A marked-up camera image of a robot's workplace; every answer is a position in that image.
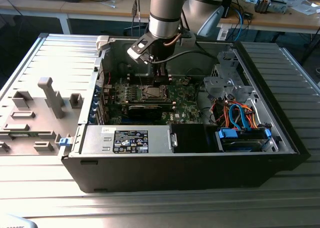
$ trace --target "floor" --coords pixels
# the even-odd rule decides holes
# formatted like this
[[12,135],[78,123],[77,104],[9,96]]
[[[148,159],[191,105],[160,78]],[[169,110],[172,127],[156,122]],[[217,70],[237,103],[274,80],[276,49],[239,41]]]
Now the floor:
[[[14,20],[15,26],[6,24],[0,29],[0,88],[23,59],[40,32],[62,33],[59,21],[56,18],[15,16]],[[124,29],[130,28],[131,23],[72,19],[71,26],[75,34],[123,36]],[[138,31],[135,30],[133,34],[138,36]],[[248,30],[241,33],[239,40],[270,42],[274,34],[275,32]],[[280,35],[276,42],[279,46],[287,48],[299,61],[306,44],[309,42],[309,35],[286,33],[285,35]],[[320,49],[318,48],[304,65],[305,70],[316,83],[320,81],[320,76],[317,76],[316,73],[316,68],[320,67],[319,62]]]

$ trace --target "red cable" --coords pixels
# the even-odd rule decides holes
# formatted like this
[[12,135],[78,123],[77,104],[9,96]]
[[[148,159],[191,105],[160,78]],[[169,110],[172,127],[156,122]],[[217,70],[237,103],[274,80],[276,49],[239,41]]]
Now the red cable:
[[110,72],[109,72],[109,81],[108,81],[108,83],[106,84],[107,86],[110,84],[110,80],[111,80],[111,74],[110,74]]

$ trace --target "blue plastic latch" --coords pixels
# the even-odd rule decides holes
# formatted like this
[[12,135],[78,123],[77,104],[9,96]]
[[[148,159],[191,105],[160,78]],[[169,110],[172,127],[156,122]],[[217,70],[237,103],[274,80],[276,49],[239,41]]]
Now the blue plastic latch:
[[60,146],[66,146],[69,147],[72,145],[72,138],[71,137],[66,137],[66,138],[61,138],[59,141]]
[[222,130],[218,131],[220,139],[225,137],[224,132]]
[[272,136],[271,131],[269,129],[265,129],[264,133],[266,134],[266,136],[268,138],[270,138]]
[[219,132],[219,137],[221,138],[238,138],[237,131],[234,129],[221,129]]

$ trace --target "blue cable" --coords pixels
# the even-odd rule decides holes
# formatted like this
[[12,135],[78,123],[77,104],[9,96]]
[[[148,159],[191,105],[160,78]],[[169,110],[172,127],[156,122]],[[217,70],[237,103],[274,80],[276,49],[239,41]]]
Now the blue cable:
[[238,105],[238,104],[232,105],[230,107],[230,109],[229,109],[229,117],[230,117],[231,123],[234,124],[234,126],[237,127],[238,130],[241,130],[241,127],[237,123],[234,122],[234,119],[232,117],[232,111],[233,111],[234,107],[238,107],[239,108],[239,111],[240,111],[240,114],[241,114],[242,124],[243,124],[244,128],[247,128],[250,131],[251,127],[249,126],[248,122],[246,121],[245,112],[242,109],[242,107],[240,105]]
[[242,16],[241,16],[241,13],[239,12],[239,10],[235,9],[234,10],[238,13],[239,17],[240,17],[240,29],[239,29],[239,32],[238,32],[238,35],[237,37],[235,38],[235,41],[237,41],[237,39],[239,38],[240,36],[240,33],[241,33],[241,30],[242,30],[242,25],[244,23],[243,19],[242,19]]

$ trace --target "desk leg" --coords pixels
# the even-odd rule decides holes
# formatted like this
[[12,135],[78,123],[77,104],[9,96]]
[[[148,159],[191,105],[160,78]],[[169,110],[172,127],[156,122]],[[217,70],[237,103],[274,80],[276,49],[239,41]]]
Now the desk leg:
[[216,39],[220,41],[225,41],[225,39],[227,38],[228,31],[231,27],[231,23],[222,23],[220,26],[218,37]]
[[63,33],[72,34],[71,24],[70,24],[68,15],[65,13],[61,13],[58,15],[58,19],[60,20]]

